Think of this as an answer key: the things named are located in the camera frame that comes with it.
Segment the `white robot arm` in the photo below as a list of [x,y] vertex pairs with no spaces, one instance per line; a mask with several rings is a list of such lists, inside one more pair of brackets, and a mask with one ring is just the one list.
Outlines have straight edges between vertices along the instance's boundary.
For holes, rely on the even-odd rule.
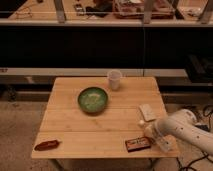
[[148,124],[144,128],[144,135],[164,152],[171,150],[171,143],[165,137],[172,135],[213,156],[213,133],[197,128],[196,123],[197,118],[192,111],[181,109]]

